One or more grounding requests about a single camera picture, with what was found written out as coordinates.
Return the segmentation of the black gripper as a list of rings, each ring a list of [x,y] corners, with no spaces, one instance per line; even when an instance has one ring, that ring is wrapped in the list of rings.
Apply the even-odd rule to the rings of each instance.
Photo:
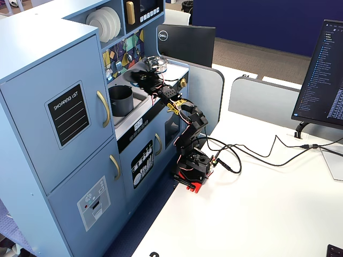
[[[166,84],[164,80],[160,80],[159,76],[154,72],[142,72],[140,81],[137,84],[142,90],[150,91],[153,102],[158,97],[162,98],[163,102],[169,102],[171,98],[178,95],[173,87]]]

